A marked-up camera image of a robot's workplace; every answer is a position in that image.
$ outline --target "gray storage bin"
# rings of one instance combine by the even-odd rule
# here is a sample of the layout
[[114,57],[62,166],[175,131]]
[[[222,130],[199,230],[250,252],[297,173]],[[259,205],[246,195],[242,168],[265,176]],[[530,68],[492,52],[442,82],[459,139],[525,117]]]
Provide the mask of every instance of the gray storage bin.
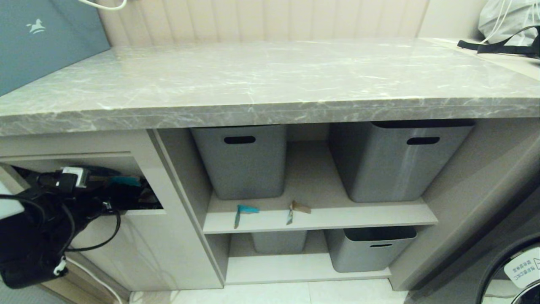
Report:
[[351,200],[412,201],[473,126],[472,120],[336,123],[329,146]]
[[255,232],[251,234],[255,251],[263,254],[302,253],[307,230]]
[[284,190],[285,125],[191,129],[222,200],[280,196]]
[[414,238],[413,227],[325,230],[332,265],[337,272],[383,270]]

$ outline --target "white cable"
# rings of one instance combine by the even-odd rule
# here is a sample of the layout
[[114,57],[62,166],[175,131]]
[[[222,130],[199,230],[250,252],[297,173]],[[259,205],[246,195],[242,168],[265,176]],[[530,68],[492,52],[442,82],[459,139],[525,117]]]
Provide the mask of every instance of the white cable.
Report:
[[88,0],[79,0],[80,2],[84,3],[84,4],[88,4],[89,6],[93,6],[95,8],[98,8],[98,9],[102,9],[102,10],[106,10],[106,11],[117,11],[117,10],[121,10],[124,8],[124,6],[126,6],[126,3],[127,3],[127,0],[122,0],[122,4],[119,5],[119,6],[116,6],[116,7],[109,7],[109,6],[103,6],[103,5],[99,5],[99,4],[96,4],[94,2],[90,2]]
[[118,300],[118,303],[119,304],[123,304],[122,302],[122,299],[120,298],[120,296],[118,295],[118,293],[116,293],[114,291],[114,289],[112,289],[109,285],[107,285],[105,282],[103,282],[102,280],[98,279],[98,277],[96,277],[90,270],[86,269],[86,267],[82,266],[80,263],[74,261],[73,259],[69,258],[69,257],[66,257],[66,260],[69,261],[70,263],[72,263],[73,265],[79,267],[80,269],[82,269],[84,272],[88,273],[89,276],[91,276],[94,280],[96,280],[98,283],[100,283],[101,285],[103,285],[105,288],[107,288],[113,295],[114,297],[116,297],[116,300]]
[[489,40],[490,38],[493,37],[493,35],[499,31],[499,29],[501,28],[501,25],[503,25],[504,23],[504,19],[506,18],[507,14],[508,14],[508,11],[510,10],[510,6],[512,6],[512,2],[514,0],[510,0],[510,3],[508,3],[508,6],[507,6],[507,10],[504,12],[504,16],[501,20],[501,23],[499,24],[499,26],[497,27],[497,29],[495,31],[492,31],[491,34],[489,35],[489,37],[486,37],[486,39],[484,39],[484,41],[482,41],[482,43],[486,42],[487,40]]
[[[495,33],[495,28],[499,24],[499,19],[501,18],[501,15],[503,14],[503,8],[504,8],[504,3],[505,2],[506,2],[506,0],[503,0],[503,2],[501,3],[501,9],[499,9],[499,15],[497,16],[497,20],[495,20],[495,24],[493,25],[493,28],[491,29],[491,32],[486,37],[491,37]],[[482,40],[480,42],[480,44],[485,43],[487,40],[488,40],[487,38]]]

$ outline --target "open shelf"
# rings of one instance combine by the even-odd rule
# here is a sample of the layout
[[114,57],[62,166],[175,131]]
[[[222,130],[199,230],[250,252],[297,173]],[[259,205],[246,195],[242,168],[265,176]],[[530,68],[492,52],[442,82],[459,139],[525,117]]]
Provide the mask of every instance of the open shelf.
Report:
[[302,254],[264,255],[253,249],[249,234],[234,234],[225,284],[382,279],[388,268],[373,272],[339,273],[334,270],[323,231],[309,231]]
[[[351,201],[326,142],[289,143],[285,174],[285,192],[280,197],[220,200],[213,193],[208,205],[204,233],[437,224],[437,218],[421,198],[410,202]],[[295,212],[293,223],[286,225],[288,206],[293,200],[310,206],[312,213]],[[234,229],[238,204],[258,207],[261,212],[242,214],[240,226]]]

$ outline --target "white bag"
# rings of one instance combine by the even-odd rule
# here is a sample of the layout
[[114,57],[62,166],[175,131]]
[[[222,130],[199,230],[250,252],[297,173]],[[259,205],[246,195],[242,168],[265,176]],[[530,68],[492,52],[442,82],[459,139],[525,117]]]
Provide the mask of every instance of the white bag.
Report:
[[[508,13],[501,24],[507,9]],[[540,25],[540,0],[488,0],[480,13],[478,30],[488,37],[496,25],[497,18],[501,26],[497,25],[498,30],[495,28],[495,33],[488,40],[489,43],[505,40],[530,25]],[[535,29],[528,29],[514,36],[507,45],[531,45],[537,35]]]

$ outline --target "gray marble countertop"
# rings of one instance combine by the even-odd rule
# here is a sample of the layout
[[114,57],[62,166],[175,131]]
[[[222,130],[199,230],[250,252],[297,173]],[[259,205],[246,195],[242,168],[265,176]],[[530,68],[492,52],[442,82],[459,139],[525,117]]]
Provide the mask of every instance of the gray marble countertop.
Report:
[[540,116],[540,83],[421,39],[113,48],[0,97],[0,135]]

